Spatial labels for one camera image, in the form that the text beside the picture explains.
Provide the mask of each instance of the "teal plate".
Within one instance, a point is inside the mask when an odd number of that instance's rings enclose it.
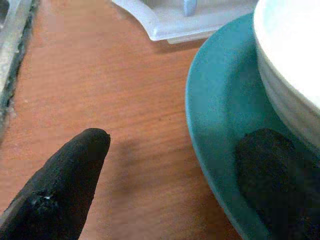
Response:
[[[268,100],[258,72],[252,19],[252,14],[236,19],[203,44],[189,70],[185,106],[197,159],[225,214],[243,239],[269,240],[267,228],[238,190],[235,144],[246,133],[270,128],[307,150]]]

